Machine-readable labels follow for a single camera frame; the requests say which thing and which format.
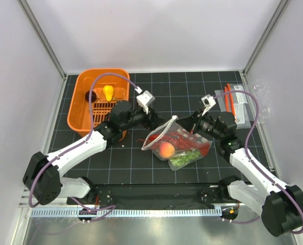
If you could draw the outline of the red toy lobster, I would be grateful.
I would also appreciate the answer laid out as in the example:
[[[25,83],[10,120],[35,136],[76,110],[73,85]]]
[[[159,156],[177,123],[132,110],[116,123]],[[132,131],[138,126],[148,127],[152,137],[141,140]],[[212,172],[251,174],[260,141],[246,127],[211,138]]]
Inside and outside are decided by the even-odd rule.
[[[198,141],[195,136],[185,137],[178,133],[170,133],[169,135],[163,135],[158,140],[159,134],[153,134],[144,140],[144,146],[142,150],[152,150],[159,154],[159,146],[162,142],[169,142],[175,148],[175,153],[186,150],[199,150],[202,156],[206,156],[211,147],[209,141]]]

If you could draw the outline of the peach toy fruit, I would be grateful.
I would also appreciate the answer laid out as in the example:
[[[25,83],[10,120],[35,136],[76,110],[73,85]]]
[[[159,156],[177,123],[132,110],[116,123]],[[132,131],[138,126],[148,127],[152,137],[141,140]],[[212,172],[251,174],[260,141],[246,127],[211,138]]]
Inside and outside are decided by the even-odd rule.
[[[159,155],[161,158],[167,159],[175,154],[174,146],[169,142],[162,142],[159,146]]]

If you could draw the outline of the orange plastic basket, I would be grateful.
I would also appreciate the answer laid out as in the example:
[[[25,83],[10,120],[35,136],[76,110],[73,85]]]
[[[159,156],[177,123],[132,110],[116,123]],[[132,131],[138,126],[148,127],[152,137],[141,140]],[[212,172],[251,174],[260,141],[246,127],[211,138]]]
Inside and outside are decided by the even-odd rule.
[[[82,72],[76,80],[72,99],[68,111],[68,126],[76,131],[81,137],[85,137],[90,132],[90,110],[88,96],[91,85],[97,77],[106,73],[119,74],[127,79],[130,75],[120,68],[94,68]],[[113,98],[110,102],[106,100],[103,88],[105,86],[114,88]],[[118,101],[128,101],[130,93],[130,83],[117,76],[105,76],[98,80],[93,87],[92,110],[94,126],[102,123],[107,114]]]

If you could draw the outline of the green toy grapes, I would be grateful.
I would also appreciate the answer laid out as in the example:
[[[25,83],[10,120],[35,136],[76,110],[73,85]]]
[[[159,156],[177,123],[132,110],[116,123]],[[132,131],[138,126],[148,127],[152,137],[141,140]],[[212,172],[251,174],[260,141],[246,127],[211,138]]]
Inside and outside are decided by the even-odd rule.
[[[174,167],[183,167],[200,157],[200,151],[183,151],[169,159],[169,164]]]

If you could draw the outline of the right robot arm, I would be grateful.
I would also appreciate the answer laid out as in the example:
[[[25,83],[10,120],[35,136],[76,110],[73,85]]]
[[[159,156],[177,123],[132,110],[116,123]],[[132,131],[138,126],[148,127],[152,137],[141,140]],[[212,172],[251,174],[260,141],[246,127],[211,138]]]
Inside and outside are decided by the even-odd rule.
[[[288,232],[303,233],[303,191],[297,185],[289,186],[278,179],[252,155],[247,143],[236,136],[232,113],[221,112],[213,119],[208,113],[196,111],[178,119],[177,124],[191,134],[213,137],[219,155],[253,185],[250,187],[235,177],[221,180],[218,196],[223,202],[234,199],[244,203],[275,237]]]

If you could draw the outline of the clear dotted zip bag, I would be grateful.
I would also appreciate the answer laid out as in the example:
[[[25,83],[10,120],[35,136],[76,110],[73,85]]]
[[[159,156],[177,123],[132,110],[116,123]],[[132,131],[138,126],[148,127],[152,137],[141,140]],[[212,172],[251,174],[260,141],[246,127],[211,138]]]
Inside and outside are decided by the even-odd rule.
[[[172,171],[207,156],[213,143],[198,134],[189,133],[177,122],[175,115],[150,132],[141,148],[143,151],[152,151],[159,160],[168,162]]]

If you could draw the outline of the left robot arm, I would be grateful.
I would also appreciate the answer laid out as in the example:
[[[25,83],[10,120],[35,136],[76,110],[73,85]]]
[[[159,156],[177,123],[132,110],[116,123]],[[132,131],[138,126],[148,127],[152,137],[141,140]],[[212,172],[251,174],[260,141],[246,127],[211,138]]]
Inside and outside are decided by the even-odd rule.
[[[118,143],[124,131],[138,125],[152,131],[164,121],[152,107],[133,110],[130,102],[119,101],[106,120],[84,138],[47,155],[35,153],[22,180],[30,191],[29,206],[47,205],[58,197],[67,198],[69,203],[93,204],[98,197],[97,186],[86,177],[66,178],[64,175],[90,156]]]

